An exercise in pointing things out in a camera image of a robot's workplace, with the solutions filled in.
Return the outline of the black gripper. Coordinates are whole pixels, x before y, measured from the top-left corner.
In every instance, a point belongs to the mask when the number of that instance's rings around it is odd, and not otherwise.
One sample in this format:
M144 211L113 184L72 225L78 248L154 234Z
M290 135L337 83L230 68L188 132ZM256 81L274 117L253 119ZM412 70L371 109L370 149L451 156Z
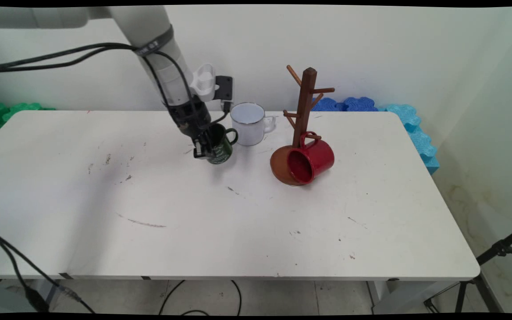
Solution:
M208 130L212 119L205 103L193 99L180 105L169 104L167 109L180 132L192 139L194 158L205 160L207 149L214 148L212 133Z

